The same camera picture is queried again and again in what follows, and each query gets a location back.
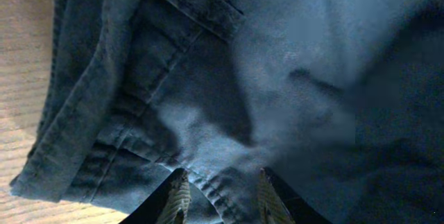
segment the denim fabric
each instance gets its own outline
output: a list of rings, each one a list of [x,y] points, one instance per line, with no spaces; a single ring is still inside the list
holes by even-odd
[[[130,213],[183,167],[188,223],[259,223],[268,166],[333,223],[440,223],[443,17],[443,0],[55,0],[12,194]]]

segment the dark blue jeans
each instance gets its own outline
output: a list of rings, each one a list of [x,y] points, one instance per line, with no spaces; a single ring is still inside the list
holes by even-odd
[[[55,0],[12,193],[129,213],[182,167],[188,223],[258,223],[267,166],[333,223],[439,223],[443,16],[443,0]]]

